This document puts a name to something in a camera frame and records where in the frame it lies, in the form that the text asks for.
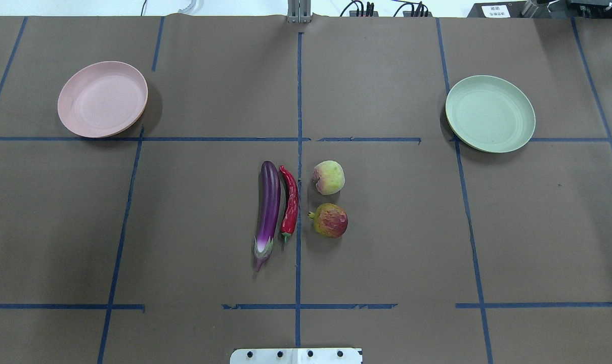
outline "plate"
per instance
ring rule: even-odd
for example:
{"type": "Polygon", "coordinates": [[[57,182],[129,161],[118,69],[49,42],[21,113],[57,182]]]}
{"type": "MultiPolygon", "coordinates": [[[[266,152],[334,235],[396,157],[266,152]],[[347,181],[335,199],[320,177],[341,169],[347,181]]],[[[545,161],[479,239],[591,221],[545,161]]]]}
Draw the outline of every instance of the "plate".
{"type": "Polygon", "coordinates": [[[128,129],[142,115],[149,89],[130,64],[105,61],[75,73],[59,94],[57,111],[69,131],[104,138],[128,129]]]}
{"type": "Polygon", "coordinates": [[[464,78],[445,100],[448,122],[466,144],[483,152],[523,147],[535,131],[535,111],[515,85],[495,76],[464,78]]]}

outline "pink plate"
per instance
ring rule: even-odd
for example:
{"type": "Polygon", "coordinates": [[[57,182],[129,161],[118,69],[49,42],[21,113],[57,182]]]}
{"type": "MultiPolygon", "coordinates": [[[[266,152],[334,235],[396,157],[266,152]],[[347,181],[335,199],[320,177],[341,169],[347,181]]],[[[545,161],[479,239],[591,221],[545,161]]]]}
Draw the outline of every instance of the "pink plate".
{"type": "Polygon", "coordinates": [[[59,94],[57,110],[69,131],[104,138],[133,125],[148,97],[142,73],[124,62],[106,61],[75,73],[59,94]]]}

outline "white metal plate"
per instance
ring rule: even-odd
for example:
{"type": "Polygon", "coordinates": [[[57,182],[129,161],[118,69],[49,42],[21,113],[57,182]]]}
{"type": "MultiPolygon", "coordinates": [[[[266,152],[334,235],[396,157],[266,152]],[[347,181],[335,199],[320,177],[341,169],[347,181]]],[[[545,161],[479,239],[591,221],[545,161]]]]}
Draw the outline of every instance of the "white metal plate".
{"type": "Polygon", "coordinates": [[[238,349],[230,364],[362,364],[361,348],[238,349]]]}

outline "green plate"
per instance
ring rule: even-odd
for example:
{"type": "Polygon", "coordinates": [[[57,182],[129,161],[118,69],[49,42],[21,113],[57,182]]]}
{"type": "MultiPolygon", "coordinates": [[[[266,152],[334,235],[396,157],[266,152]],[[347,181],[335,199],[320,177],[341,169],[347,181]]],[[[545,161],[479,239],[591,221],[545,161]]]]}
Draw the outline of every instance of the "green plate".
{"type": "Polygon", "coordinates": [[[505,153],[523,147],[535,131],[535,111],[512,83],[494,76],[459,81],[445,100],[450,127],[471,147],[505,153]]]}

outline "pale green peach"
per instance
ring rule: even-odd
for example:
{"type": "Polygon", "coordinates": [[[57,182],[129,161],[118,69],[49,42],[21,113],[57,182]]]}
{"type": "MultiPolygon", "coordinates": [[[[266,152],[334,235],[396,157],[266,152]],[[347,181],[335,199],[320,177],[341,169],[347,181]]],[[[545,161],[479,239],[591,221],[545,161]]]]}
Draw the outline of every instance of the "pale green peach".
{"type": "Polygon", "coordinates": [[[336,161],[324,161],[315,166],[313,180],[323,195],[338,193],[344,187],[344,171],[336,161]]]}

